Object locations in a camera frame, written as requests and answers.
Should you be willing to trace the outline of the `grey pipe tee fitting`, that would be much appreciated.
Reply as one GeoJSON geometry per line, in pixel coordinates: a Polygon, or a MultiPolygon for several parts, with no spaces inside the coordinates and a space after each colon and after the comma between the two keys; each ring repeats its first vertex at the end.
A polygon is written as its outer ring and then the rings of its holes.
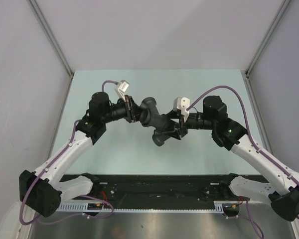
{"type": "Polygon", "coordinates": [[[153,97],[143,99],[140,108],[142,113],[140,123],[143,127],[153,127],[152,140],[155,145],[163,146],[165,141],[171,137],[174,132],[175,122],[167,115],[160,114],[156,107],[156,100],[153,97]]]}

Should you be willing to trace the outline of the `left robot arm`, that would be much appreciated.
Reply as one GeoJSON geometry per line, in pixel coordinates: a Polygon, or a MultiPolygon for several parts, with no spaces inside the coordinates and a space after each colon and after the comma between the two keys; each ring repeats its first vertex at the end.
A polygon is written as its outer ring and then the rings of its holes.
{"type": "Polygon", "coordinates": [[[74,122],[71,137],[64,146],[41,166],[30,172],[24,170],[19,176],[19,195],[22,202],[20,216],[26,206],[41,216],[51,216],[61,203],[87,196],[99,196],[98,179],[84,173],[75,179],[61,182],[61,178],[73,163],[91,148],[105,133],[106,124],[125,119],[129,123],[138,122],[144,104],[137,105],[131,96],[125,95],[112,104],[105,92],[92,95],[85,115],[74,122]]]}

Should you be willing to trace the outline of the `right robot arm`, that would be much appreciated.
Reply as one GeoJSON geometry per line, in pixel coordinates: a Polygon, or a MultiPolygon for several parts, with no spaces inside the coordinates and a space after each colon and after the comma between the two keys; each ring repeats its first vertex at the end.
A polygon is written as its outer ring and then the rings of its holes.
{"type": "Polygon", "coordinates": [[[299,218],[299,173],[281,163],[252,137],[249,126],[230,119],[227,106],[219,96],[203,99],[203,111],[190,113],[190,100],[176,98],[168,117],[178,119],[173,133],[182,138],[189,129],[209,129],[219,146],[236,154],[255,168],[266,180],[261,183],[237,174],[220,187],[220,195],[231,200],[243,196],[268,204],[281,218],[294,221],[299,218]]]}

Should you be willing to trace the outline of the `large grey pipe adapter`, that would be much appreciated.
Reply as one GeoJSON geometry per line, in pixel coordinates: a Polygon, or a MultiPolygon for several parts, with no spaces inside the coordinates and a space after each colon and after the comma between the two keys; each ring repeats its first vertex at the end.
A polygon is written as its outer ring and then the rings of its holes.
{"type": "Polygon", "coordinates": [[[160,115],[159,113],[156,113],[150,109],[146,109],[143,110],[141,114],[140,123],[144,127],[151,126],[154,127],[158,132],[164,132],[168,126],[175,124],[173,121],[167,122],[164,116],[165,115],[160,115]]]}

